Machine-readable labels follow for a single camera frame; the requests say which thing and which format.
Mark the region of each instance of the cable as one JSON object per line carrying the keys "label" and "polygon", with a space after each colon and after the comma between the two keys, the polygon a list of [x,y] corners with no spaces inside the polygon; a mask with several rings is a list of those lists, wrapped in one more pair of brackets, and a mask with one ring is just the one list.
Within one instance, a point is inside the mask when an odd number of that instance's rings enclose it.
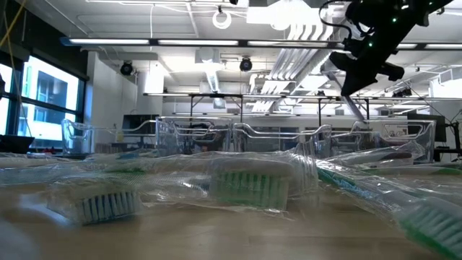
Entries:
{"label": "cable", "polygon": [[349,1],[352,1],[352,0],[329,0],[327,2],[325,2],[323,5],[321,5],[321,7],[319,8],[319,19],[321,20],[321,22],[325,25],[328,25],[328,26],[333,26],[333,27],[340,27],[340,28],[344,28],[345,30],[348,30],[348,40],[351,40],[352,37],[353,37],[353,32],[352,32],[352,29],[346,25],[340,25],[340,24],[334,24],[334,23],[330,23],[330,22],[327,22],[325,21],[322,16],[321,16],[321,12],[322,10],[327,7],[329,4],[332,4],[332,3],[335,3],[335,2],[349,2]]}
{"label": "cable", "polygon": [[[4,12],[3,15],[4,15],[5,28],[7,29],[8,28],[8,21],[6,20],[6,13]],[[25,112],[25,109],[24,109],[24,104],[22,103],[22,93],[20,92],[21,89],[19,88],[19,83],[18,83],[19,81],[17,80],[17,75],[14,72],[16,67],[14,66],[12,43],[9,40],[9,35],[8,34],[6,34],[6,41],[8,43],[9,58],[10,58],[10,61],[12,63],[12,68],[13,68],[13,77],[14,77],[13,80],[14,80],[14,85],[16,86],[17,99],[18,99],[19,105],[21,105],[22,116],[24,117],[27,130],[29,131],[29,136],[33,137],[32,132],[31,132],[30,127],[29,127],[29,123],[27,122],[27,116],[26,116],[26,112]]]}
{"label": "cable", "polygon": [[3,44],[5,43],[6,38],[9,37],[10,32],[12,31],[14,25],[15,25],[16,22],[17,22],[17,19],[19,18],[19,15],[21,14],[21,11],[24,9],[24,5],[26,4],[26,1],[27,1],[27,0],[24,0],[24,1],[22,2],[21,7],[20,7],[19,10],[17,11],[16,16],[14,16],[14,19],[13,19],[12,23],[9,25],[9,27],[6,28],[5,36],[4,36],[4,37],[1,39],[1,41],[0,41],[0,47],[3,46]]}

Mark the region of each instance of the green bristles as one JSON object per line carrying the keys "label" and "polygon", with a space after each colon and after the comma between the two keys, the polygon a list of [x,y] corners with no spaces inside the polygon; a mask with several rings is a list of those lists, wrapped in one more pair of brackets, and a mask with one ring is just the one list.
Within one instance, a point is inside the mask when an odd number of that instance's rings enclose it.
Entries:
{"label": "green bristles", "polygon": [[431,198],[398,222],[409,239],[449,259],[462,259],[461,209],[447,201]]}
{"label": "green bristles", "polygon": [[264,209],[285,210],[288,180],[283,175],[230,171],[214,177],[211,192],[218,200]]}

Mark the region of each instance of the fluorescent light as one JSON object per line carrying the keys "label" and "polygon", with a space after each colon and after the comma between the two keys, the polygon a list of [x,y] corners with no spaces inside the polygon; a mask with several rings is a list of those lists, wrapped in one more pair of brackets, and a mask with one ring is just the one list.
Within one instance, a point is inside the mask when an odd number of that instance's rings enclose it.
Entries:
{"label": "fluorescent light", "polygon": [[159,40],[161,46],[237,46],[237,40]]}
{"label": "fluorescent light", "polygon": [[144,93],[144,95],[157,97],[189,97],[189,94],[183,93]]}
{"label": "fluorescent light", "polygon": [[73,44],[81,45],[149,45],[149,40],[146,39],[69,39]]}
{"label": "fluorescent light", "polygon": [[296,96],[296,95],[290,95],[287,96],[287,98],[304,98],[304,99],[318,99],[318,98],[324,98],[324,97],[319,97],[319,96]]}
{"label": "fluorescent light", "polygon": [[281,95],[243,95],[244,98],[282,98]]}
{"label": "fluorescent light", "polygon": [[398,48],[410,48],[410,49],[413,49],[413,48],[416,48],[417,47],[417,44],[414,44],[414,43],[401,43],[398,45]]}
{"label": "fluorescent light", "polygon": [[425,48],[447,48],[447,49],[452,49],[452,48],[462,48],[462,44],[451,44],[451,43],[433,43],[433,44],[427,44]]}
{"label": "fluorescent light", "polygon": [[327,43],[323,42],[306,42],[306,41],[288,41],[288,40],[249,40],[249,46],[266,46],[266,47],[294,47],[294,48],[325,48]]}

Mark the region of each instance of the wall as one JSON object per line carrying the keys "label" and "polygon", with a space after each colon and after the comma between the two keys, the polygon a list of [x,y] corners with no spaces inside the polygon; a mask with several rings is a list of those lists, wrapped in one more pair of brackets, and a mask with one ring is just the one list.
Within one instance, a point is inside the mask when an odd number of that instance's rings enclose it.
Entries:
{"label": "wall", "polygon": [[123,115],[162,114],[161,97],[145,97],[145,74],[137,84],[128,81],[107,64],[98,54],[90,52],[87,74],[84,123],[104,128],[121,129]]}

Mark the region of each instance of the wooden table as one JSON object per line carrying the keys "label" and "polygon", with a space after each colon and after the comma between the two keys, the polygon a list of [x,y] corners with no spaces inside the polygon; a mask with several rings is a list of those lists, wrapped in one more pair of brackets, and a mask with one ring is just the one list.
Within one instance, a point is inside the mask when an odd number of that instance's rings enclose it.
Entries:
{"label": "wooden table", "polygon": [[0,259],[439,259],[332,191],[288,219],[194,206],[153,207],[73,227],[0,196]]}

